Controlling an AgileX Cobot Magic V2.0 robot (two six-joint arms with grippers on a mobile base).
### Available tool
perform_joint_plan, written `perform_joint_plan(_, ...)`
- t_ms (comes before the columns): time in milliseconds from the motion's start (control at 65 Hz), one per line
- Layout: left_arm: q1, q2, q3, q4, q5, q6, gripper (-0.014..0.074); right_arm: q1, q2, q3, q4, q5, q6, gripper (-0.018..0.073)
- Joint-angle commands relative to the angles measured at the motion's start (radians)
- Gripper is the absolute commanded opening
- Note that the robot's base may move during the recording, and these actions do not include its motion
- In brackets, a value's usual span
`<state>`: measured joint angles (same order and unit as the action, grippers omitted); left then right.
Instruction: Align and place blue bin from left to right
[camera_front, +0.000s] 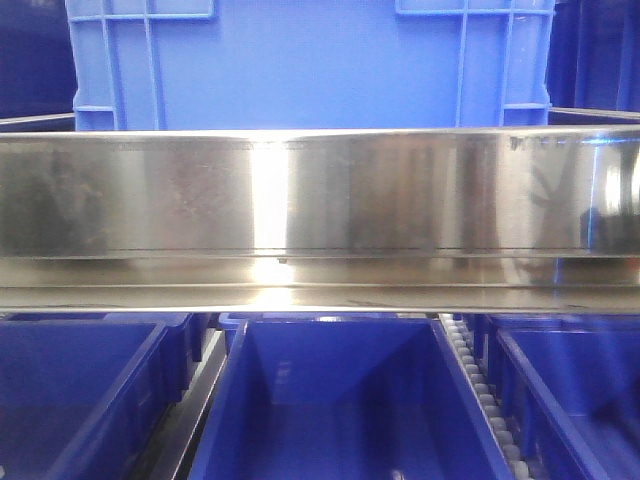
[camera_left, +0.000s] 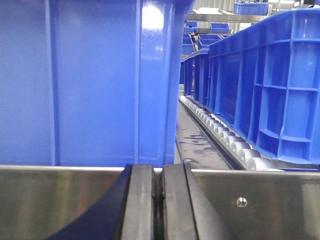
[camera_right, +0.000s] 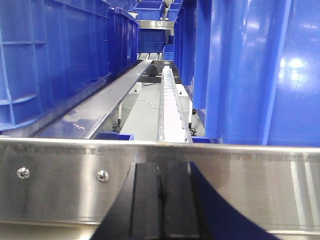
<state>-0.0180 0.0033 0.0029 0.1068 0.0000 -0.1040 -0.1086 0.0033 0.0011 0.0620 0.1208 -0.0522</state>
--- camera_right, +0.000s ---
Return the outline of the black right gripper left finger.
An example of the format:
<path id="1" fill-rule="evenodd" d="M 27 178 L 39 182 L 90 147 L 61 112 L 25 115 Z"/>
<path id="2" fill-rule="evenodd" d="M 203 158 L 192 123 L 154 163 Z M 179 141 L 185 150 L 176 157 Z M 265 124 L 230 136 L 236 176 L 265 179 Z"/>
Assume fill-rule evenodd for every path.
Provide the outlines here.
<path id="1" fill-rule="evenodd" d="M 159 240 L 161 183 L 155 163 L 133 163 L 92 240 Z"/>

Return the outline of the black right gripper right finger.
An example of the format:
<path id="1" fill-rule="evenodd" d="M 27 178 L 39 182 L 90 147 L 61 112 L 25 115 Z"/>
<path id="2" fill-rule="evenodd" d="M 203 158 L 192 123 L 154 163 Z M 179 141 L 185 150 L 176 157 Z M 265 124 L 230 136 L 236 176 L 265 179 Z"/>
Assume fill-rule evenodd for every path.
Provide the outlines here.
<path id="1" fill-rule="evenodd" d="M 276 237 L 231 206 L 193 162 L 166 169 L 166 240 L 274 240 Z"/>

